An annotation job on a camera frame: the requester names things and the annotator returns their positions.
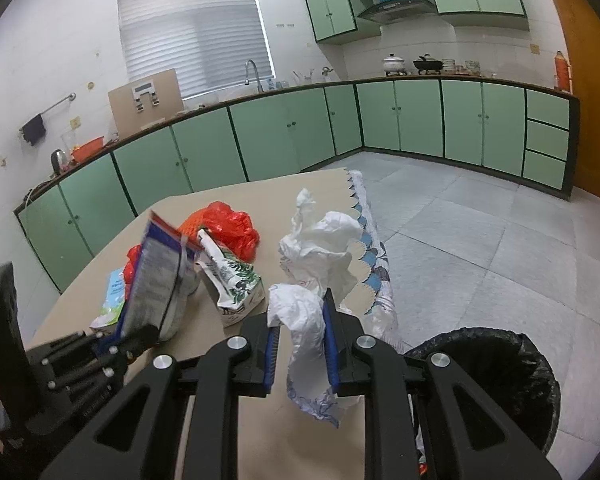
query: trash can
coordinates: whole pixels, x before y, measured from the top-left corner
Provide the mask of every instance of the trash can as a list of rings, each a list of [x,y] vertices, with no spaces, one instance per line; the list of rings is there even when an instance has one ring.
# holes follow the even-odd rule
[[[560,385],[546,358],[525,334],[461,328],[439,334],[405,355],[444,352],[547,454],[558,431]]]

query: beige tablecloth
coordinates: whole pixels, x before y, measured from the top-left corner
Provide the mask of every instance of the beige tablecloth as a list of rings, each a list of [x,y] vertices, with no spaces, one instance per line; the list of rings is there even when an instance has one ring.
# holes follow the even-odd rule
[[[268,289],[274,283],[286,282],[279,265],[278,242],[290,230],[298,192],[303,187],[311,191],[318,218],[329,210],[356,218],[352,209],[356,200],[350,196],[349,186],[345,170],[315,171],[170,197],[152,209],[176,226],[214,200],[249,213],[261,235],[254,266]],[[36,332],[32,346],[87,329],[104,300],[109,273],[125,265],[126,252],[141,241],[146,220],[147,211],[131,222],[80,273]],[[189,298],[180,331],[155,349],[154,354],[169,353],[176,359],[200,355],[216,342],[238,333],[239,328],[240,324],[222,328],[209,294],[201,285]],[[363,478],[363,403],[350,408],[339,429],[301,412],[286,396],[290,347],[288,331],[283,328],[272,393],[266,399],[240,398],[238,477],[240,480]],[[132,365],[129,377],[146,365],[151,358],[149,354]]]

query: metal bolt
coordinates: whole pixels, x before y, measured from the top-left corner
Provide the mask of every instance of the metal bolt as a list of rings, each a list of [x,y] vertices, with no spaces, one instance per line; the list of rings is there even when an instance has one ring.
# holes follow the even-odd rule
[[[373,348],[376,346],[376,340],[371,335],[361,335],[358,339],[356,339],[356,345],[360,348]]]
[[[247,346],[247,340],[241,335],[234,335],[226,341],[226,345],[233,350],[239,350]]]
[[[158,368],[158,370],[169,368],[171,364],[173,364],[173,357],[170,355],[158,355],[158,357],[154,359],[154,367]]]
[[[431,356],[431,363],[439,368],[444,368],[445,366],[448,366],[450,362],[451,359],[449,358],[449,356],[443,354],[442,352],[436,352]]]

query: orange bottle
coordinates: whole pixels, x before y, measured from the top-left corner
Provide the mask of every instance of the orange bottle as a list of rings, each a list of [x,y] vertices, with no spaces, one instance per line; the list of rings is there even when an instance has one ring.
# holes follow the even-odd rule
[[[569,77],[569,63],[563,54],[558,51],[555,54],[555,79],[556,89],[571,92],[571,79]]]

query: window blind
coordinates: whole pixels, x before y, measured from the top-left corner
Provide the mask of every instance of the window blind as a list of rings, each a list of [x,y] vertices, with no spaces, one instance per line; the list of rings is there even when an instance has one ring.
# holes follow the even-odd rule
[[[256,0],[118,0],[129,81],[176,69],[183,97],[272,76]]]

